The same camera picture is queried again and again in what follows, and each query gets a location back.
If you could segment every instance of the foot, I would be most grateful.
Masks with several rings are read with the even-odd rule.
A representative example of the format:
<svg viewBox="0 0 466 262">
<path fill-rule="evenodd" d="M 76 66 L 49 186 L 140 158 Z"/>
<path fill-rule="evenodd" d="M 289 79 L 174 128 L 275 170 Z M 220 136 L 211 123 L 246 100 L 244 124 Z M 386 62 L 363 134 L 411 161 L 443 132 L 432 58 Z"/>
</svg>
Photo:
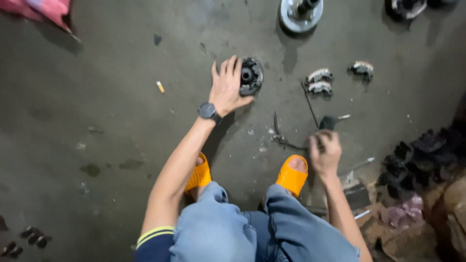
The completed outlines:
<svg viewBox="0 0 466 262">
<path fill-rule="evenodd" d="M 288 162 L 288 166 L 291 167 L 291 169 L 298 171 L 298 172 L 306 172 L 306 163 L 299 158 L 299 157 L 294 157 Z M 293 195 L 291 191 L 287 189 L 288 194 Z"/>
<path fill-rule="evenodd" d="M 198 158 L 196 160 L 196 166 L 202 165 L 203 163 L 204 161 L 202 160 L 202 158 Z M 204 190 L 205 187 L 206 186 L 198 186 L 188 191 L 188 193 L 192 196 L 192 198 L 194 198 L 194 202 L 198 201 L 199 196 L 201 196 L 202 191 Z"/>
</svg>

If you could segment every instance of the hand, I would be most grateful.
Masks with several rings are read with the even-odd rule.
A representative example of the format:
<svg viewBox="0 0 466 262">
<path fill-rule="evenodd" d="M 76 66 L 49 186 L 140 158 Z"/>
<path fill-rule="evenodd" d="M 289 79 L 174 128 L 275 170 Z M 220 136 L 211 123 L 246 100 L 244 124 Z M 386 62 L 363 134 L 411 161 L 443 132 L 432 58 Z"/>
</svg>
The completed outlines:
<svg viewBox="0 0 466 262">
<path fill-rule="evenodd" d="M 242 60 L 236 59 L 234 55 L 230 60 L 222 63 L 220 73 L 217 73 L 216 63 L 213 62 L 209 103 L 215 106 L 215 110 L 221 117 L 254 100 L 253 97 L 240 97 L 241 66 Z"/>
<path fill-rule="evenodd" d="M 338 134 L 330 130 L 320 130 L 309 141 L 309 155 L 316 174 L 322 181 L 337 178 L 336 171 L 342 155 Z"/>
</svg>

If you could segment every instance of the person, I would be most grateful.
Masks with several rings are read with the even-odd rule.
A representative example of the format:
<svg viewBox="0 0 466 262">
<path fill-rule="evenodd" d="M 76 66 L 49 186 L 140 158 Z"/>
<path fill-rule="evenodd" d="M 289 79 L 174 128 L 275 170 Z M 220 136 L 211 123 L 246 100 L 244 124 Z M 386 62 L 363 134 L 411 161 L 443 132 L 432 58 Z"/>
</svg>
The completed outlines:
<svg viewBox="0 0 466 262">
<path fill-rule="evenodd" d="M 302 156 L 285 161 L 265 193 L 264 212 L 240 212 L 212 181 L 202 146 L 222 117 L 253 101 L 239 96 L 241 64 L 232 56 L 217 73 L 213 63 L 209 102 L 199 108 L 150 193 L 136 261 L 372 261 L 337 177 L 342 153 L 337 133 L 319 131 L 310 137 L 310 162 L 326 190 L 330 224 L 296 199 L 308 175 Z M 179 215 L 184 193 L 195 203 Z"/>
</svg>

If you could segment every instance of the yellow stripe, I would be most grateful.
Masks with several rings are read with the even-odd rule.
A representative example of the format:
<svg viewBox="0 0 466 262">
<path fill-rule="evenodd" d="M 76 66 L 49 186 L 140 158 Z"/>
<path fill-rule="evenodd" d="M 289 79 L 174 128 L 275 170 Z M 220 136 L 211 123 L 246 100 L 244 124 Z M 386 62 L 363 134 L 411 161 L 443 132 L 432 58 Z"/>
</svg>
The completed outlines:
<svg viewBox="0 0 466 262">
<path fill-rule="evenodd" d="M 142 244 L 144 244 L 146 241 L 148 241 L 149 239 L 153 238 L 153 237 L 156 237 L 158 235 L 161 235 L 161 234 L 173 234 L 173 232 L 170 232 L 170 231 L 166 231 L 166 232 L 160 232 L 160 233 L 157 233 L 157 234 L 153 234 L 151 235 L 150 237 L 144 239 L 141 241 L 141 243 L 139 243 L 137 246 L 136 246 L 136 249 L 138 249 Z"/>
<path fill-rule="evenodd" d="M 145 237 L 147 237 L 148 235 L 152 234 L 152 233 L 155 233 L 157 231 L 160 231 L 160 230 L 174 230 L 175 228 L 174 227 L 157 227 L 157 228 L 154 228 L 153 230 L 150 230 L 149 232 L 145 233 L 144 235 L 140 236 L 139 239 L 137 240 L 137 244 L 139 245 L 139 241 L 141 241 L 142 239 L 144 239 Z"/>
</svg>

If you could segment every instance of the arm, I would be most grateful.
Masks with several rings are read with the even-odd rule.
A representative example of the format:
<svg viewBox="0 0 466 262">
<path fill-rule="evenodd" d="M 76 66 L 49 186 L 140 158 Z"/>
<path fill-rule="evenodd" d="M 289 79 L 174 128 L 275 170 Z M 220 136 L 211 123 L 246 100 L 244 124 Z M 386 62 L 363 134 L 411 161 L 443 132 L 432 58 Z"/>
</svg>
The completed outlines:
<svg viewBox="0 0 466 262">
<path fill-rule="evenodd" d="M 323 152 L 319 152 L 318 140 L 324 148 Z M 320 131 L 310 138 L 310 142 L 311 163 L 325 187 L 330 224 L 337 228 L 352 245 L 361 250 L 360 261 L 372 262 L 372 256 L 357 226 L 337 175 L 338 162 L 342 154 L 338 134 Z"/>
<path fill-rule="evenodd" d="M 212 65 L 209 102 L 221 117 L 253 100 L 252 97 L 240 97 L 241 65 L 241 59 L 236 59 L 235 55 L 222 63 L 220 73 L 217 73 L 215 62 Z M 141 235 L 157 227 L 176 225 L 184 188 L 214 127 L 213 120 L 198 117 L 168 158 L 149 195 Z"/>
</svg>

